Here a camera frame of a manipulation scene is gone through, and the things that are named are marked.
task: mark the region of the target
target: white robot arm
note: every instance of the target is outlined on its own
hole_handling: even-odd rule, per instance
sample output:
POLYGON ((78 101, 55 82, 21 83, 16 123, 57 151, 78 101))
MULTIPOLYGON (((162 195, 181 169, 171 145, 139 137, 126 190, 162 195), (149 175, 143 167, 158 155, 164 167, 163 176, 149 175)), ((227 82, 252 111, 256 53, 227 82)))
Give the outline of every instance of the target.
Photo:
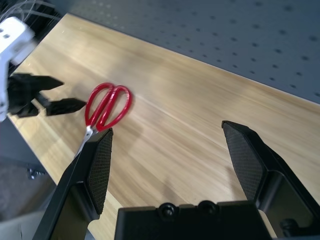
POLYGON ((69 114, 86 105, 77 98, 49 101, 40 92, 57 88, 64 83, 51 76, 16 73, 8 76, 9 63, 18 65, 36 48, 35 33, 16 17, 0 23, 0 123, 7 113, 19 118, 36 116, 39 111, 31 101, 37 100, 47 116, 69 114))
POLYGON ((8 99, 9 62, 18 65, 36 48, 35 33, 16 17, 0 23, 0 122, 6 119, 8 99))

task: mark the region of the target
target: red scissor handle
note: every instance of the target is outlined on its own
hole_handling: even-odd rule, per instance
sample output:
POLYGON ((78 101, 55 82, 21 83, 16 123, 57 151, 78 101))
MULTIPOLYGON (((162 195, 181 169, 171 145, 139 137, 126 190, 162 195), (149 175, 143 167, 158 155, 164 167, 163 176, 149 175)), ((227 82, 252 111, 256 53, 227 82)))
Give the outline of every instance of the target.
POLYGON ((133 98, 132 93, 125 86, 122 86, 122 85, 115 86, 110 82, 105 82, 105 83, 98 85, 92 91, 92 93, 88 99, 88 102, 86 103, 86 107, 85 107, 85 111, 84 111, 85 124, 87 126, 93 126, 96 124, 95 127, 99 132, 113 127, 129 111, 129 108, 132 104, 132 98, 133 98), (94 99, 96 98, 96 96, 99 92, 101 92, 102 90, 105 90, 105 89, 108 89, 108 92, 105 94, 102 101, 99 103, 98 107, 94 110, 92 116, 89 117, 90 108, 92 106, 94 99), (115 119, 113 119, 110 123, 105 125, 108 120, 108 117, 109 117, 109 115, 110 115, 110 113, 116 103, 117 97, 121 92, 125 92, 125 95, 126 95, 125 106, 115 119))

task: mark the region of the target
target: wood grain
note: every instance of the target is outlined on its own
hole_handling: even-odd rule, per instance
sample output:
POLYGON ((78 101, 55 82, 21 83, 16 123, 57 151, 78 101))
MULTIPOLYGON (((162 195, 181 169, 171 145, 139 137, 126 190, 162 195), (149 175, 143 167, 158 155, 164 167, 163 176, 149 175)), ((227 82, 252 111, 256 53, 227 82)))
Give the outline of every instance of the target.
MULTIPOLYGON (((129 115, 114 127, 104 212, 89 225, 97 240, 113 239, 121 206, 244 200, 222 120, 258 132, 320 202, 317 104, 71 15, 17 71, 65 82, 45 92, 51 99, 86 101, 102 82, 135 95, 129 115)), ((84 110, 11 117, 56 183, 83 139, 83 116, 84 110)))

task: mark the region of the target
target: pegboard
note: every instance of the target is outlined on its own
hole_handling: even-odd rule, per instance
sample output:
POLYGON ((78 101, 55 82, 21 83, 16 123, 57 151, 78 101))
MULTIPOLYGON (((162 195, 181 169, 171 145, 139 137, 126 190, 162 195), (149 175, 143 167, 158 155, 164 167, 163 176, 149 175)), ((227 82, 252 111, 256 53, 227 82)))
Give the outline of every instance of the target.
POLYGON ((52 3, 63 14, 69 12, 320 103, 319 0, 52 0, 52 3))

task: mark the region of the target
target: scissors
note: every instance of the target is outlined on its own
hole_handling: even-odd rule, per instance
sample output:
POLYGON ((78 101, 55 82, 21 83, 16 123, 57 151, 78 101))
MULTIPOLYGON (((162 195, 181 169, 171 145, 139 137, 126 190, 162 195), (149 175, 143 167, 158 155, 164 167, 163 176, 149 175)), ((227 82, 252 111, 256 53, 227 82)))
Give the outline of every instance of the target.
POLYGON ((130 90, 122 85, 115 86, 110 82, 105 82, 98 85, 91 93, 88 102, 86 103, 84 110, 84 120, 86 125, 86 132, 81 143, 81 146, 76 153, 76 156, 82 151, 86 141, 88 141, 91 136, 97 134, 98 132, 107 130, 117 124, 129 111, 129 108, 132 104, 133 95, 130 90), (107 93, 99 103, 98 107, 94 110, 92 116, 89 117, 90 109, 92 103, 99 92, 108 89, 107 93), (116 100, 121 92, 124 92, 126 95, 126 102, 122 111, 118 114, 115 119, 110 123, 106 124, 108 117, 116 103, 116 100))

